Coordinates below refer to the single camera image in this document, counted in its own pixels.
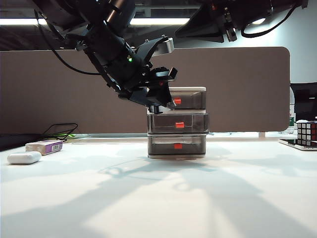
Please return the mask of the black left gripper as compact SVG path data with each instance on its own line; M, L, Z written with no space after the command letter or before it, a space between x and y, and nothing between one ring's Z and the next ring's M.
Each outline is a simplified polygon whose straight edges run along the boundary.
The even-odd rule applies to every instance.
M156 49L116 49L104 53L104 79L118 98L149 107L149 100L157 106L173 110L176 106L170 94L169 82L178 73L175 68L153 68L151 57Z

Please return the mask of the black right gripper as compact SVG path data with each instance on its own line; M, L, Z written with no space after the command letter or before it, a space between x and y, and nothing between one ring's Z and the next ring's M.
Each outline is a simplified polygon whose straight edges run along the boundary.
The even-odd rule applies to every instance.
M269 0L202 0L188 22L175 31L178 38L223 43L237 40L236 31L270 14Z

